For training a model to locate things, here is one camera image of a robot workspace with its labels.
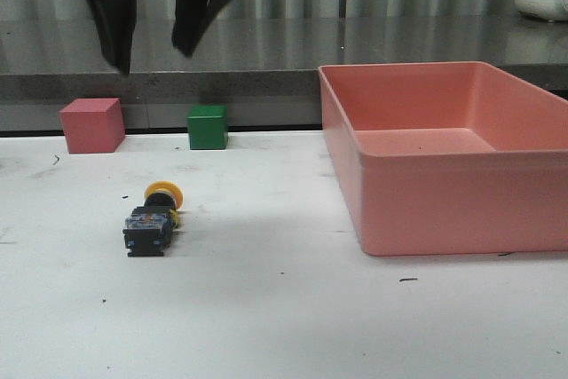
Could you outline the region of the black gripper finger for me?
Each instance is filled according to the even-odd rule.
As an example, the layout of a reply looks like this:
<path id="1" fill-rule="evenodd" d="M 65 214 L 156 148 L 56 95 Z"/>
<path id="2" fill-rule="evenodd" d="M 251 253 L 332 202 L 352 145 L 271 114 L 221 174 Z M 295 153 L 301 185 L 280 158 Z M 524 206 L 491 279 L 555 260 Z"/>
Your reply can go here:
<path id="1" fill-rule="evenodd" d="M 103 58 L 122 75 L 130 73 L 130 55 L 137 19 L 136 0 L 86 0 L 98 32 Z"/>
<path id="2" fill-rule="evenodd" d="M 171 42 L 184 56 L 192 57 L 209 25 L 232 0 L 176 0 Z"/>

